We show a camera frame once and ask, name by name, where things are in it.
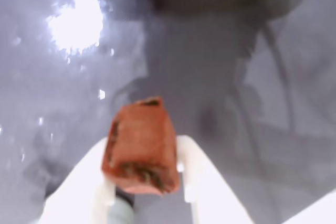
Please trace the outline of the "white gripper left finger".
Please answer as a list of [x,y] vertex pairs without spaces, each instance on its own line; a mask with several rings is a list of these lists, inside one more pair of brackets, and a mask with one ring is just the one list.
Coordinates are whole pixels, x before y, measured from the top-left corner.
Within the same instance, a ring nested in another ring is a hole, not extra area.
[[39,223],[107,223],[115,184],[102,172],[107,139],[101,139],[48,197]]

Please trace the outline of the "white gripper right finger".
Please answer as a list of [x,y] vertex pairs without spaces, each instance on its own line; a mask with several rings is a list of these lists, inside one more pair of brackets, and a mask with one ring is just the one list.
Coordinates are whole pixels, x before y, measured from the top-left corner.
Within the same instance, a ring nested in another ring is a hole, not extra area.
[[228,183],[202,148],[187,135],[176,138],[178,172],[193,223],[252,223]]

